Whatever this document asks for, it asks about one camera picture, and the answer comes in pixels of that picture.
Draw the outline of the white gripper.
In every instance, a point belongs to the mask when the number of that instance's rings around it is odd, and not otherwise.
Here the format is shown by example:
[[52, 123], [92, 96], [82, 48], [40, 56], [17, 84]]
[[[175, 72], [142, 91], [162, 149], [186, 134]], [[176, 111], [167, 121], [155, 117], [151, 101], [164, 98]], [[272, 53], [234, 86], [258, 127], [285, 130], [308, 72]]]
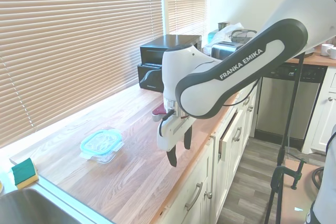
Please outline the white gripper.
[[157, 145], [161, 150], [166, 151], [171, 166], [177, 166], [176, 144], [183, 138], [184, 148], [191, 148], [192, 140], [191, 116], [177, 116], [175, 111], [169, 111], [159, 124], [157, 129]]

